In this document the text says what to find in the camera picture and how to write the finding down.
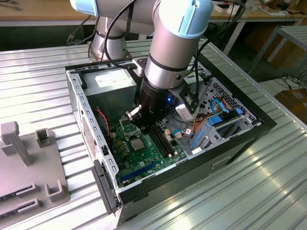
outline light blue robot cap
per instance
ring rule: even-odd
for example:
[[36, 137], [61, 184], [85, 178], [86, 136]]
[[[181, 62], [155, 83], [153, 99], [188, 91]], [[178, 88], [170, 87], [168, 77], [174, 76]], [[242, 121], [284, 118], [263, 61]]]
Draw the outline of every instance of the light blue robot cap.
[[98, 16], [95, 0], [70, 0], [71, 6], [78, 12]]
[[171, 33], [194, 39], [207, 29], [212, 10], [212, 0], [162, 0], [159, 16]]

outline ram slot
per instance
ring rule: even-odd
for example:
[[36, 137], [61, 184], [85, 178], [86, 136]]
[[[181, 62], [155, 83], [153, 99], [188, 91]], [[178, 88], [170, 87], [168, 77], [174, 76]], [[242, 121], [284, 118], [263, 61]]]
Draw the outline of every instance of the ram slot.
[[159, 131], [159, 128], [158, 128], [157, 125], [153, 125], [153, 127], [150, 131], [150, 134], [151, 134], [155, 144], [158, 146], [158, 148], [160, 149], [160, 151], [161, 151], [161, 153], [164, 157], [168, 157], [169, 154], [173, 155], [174, 151], [170, 147], [166, 138]]

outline aluminum table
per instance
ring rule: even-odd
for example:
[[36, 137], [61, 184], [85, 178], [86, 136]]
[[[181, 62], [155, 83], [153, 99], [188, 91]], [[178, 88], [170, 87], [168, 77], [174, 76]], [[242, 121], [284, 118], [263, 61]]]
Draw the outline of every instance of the aluminum table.
[[[128, 42], [148, 55], [150, 40]], [[203, 54], [278, 124], [238, 160], [119, 229], [302, 229], [307, 227], [307, 127], [213, 45]], [[114, 229], [72, 114], [64, 66], [88, 61], [87, 46], [0, 53], [0, 123], [22, 134], [51, 128], [71, 199], [7, 229]]]

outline blue pcie slot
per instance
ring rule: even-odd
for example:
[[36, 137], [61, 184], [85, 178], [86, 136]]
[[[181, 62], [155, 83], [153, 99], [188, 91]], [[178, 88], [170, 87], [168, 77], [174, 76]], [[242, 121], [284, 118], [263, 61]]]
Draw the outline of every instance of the blue pcie slot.
[[145, 166], [145, 167], [143, 167], [141, 169], [138, 169], [138, 170], [136, 170], [134, 172], [131, 172], [131, 173], [121, 177], [120, 181], [123, 182], [125, 180], [128, 180], [128, 179], [134, 177], [134, 176], [140, 175], [141, 173], [152, 169], [156, 163], [157, 163], [157, 161], [154, 161], [153, 163], [151, 163], [151, 164], [149, 164], [149, 165], [147, 165], [147, 166]]
[[195, 140], [193, 141], [193, 143], [191, 144], [191, 148], [193, 148], [196, 144], [196, 142], [198, 141], [198, 139], [202, 136], [203, 131], [201, 130], [200, 133], [197, 135], [197, 137], [195, 138]]

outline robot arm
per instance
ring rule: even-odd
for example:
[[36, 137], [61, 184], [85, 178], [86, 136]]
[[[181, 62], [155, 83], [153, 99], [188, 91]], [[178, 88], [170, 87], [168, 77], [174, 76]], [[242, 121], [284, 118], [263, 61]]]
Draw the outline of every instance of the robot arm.
[[[71, 0], [77, 11], [111, 19], [128, 2], [129, 0]], [[113, 34], [110, 33], [107, 48], [111, 58], [122, 58], [120, 55], [123, 54], [120, 52], [116, 52], [116, 55], [115, 52], [112, 53], [118, 47], [119, 50], [122, 49], [122, 46], [116, 45], [116, 41], [122, 39], [121, 32], [123, 35], [127, 29], [135, 32], [131, 30], [134, 28], [138, 30], [135, 33], [146, 34], [154, 23], [148, 59], [136, 62], [143, 75], [139, 104], [127, 113], [129, 120], [143, 132], [148, 132], [154, 122], [167, 115], [174, 107], [176, 97], [184, 102], [181, 107], [184, 120], [196, 113], [198, 95], [189, 92], [183, 78], [187, 74], [199, 39], [207, 28], [212, 10], [212, 0], [138, 0], [119, 18]], [[143, 25], [143, 29], [135, 26], [135, 23]], [[101, 55], [101, 40], [104, 39], [106, 29], [107, 22], [97, 27], [93, 52], [98, 56]]]

